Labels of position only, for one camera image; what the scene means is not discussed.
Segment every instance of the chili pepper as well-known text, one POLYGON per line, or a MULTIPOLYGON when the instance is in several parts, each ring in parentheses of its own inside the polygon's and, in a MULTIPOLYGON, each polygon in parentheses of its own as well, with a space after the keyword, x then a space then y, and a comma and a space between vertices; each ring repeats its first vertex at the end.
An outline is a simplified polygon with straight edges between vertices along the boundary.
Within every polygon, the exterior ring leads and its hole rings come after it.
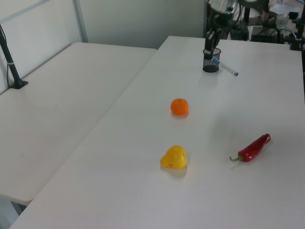
POLYGON ((248 145, 245 149, 238 152, 238 158, 232 159, 230 157, 231 161, 244 161, 248 162, 251 161, 253 158, 255 158, 256 155, 262 150, 264 145, 266 145, 268 142, 270 142, 271 137, 269 134, 265 134, 252 142, 250 145, 248 145))

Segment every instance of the green stem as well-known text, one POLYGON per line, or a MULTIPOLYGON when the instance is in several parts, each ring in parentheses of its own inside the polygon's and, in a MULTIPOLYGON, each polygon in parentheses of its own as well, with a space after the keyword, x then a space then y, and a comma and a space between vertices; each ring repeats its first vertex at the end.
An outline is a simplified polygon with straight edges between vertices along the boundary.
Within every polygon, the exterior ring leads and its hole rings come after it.
POLYGON ((244 158, 243 158, 243 156, 239 156, 238 158, 236 158, 236 159, 232 159, 231 157, 230 157, 230 160, 231 161, 242 161, 244 158))

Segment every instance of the pen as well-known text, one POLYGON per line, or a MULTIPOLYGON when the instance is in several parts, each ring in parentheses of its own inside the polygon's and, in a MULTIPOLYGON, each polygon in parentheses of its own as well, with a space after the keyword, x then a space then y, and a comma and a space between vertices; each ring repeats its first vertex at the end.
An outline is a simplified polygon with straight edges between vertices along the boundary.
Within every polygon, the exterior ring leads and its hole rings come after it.
POLYGON ((228 72, 232 73, 233 75, 238 76, 238 72, 237 71, 234 71, 232 68, 230 68, 226 64, 220 62, 218 59, 214 58, 213 56, 211 58, 211 61, 213 61, 215 64, 219 65, 223 69, 226 69, 228 72))

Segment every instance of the orange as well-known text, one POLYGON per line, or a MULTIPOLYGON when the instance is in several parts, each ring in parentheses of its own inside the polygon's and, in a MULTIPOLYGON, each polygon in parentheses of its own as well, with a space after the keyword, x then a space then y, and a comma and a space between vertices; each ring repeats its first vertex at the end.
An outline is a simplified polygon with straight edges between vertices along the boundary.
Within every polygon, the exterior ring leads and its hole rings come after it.
POLYGON ((171 110, 175 115, 184 115, 189 110, 189 104, 185 99, 174 99, 171 103, 171 110))

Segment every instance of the pear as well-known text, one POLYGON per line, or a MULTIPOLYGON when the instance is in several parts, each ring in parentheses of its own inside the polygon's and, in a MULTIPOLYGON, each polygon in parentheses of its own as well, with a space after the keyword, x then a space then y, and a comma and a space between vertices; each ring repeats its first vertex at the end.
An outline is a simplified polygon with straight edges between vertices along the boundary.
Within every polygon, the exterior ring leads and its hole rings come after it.
POLYGON ((174 145, 170 147, 161 158, 160 164, 166 168, 183 168, 187 163, 187 154, 182 146, 174 145))

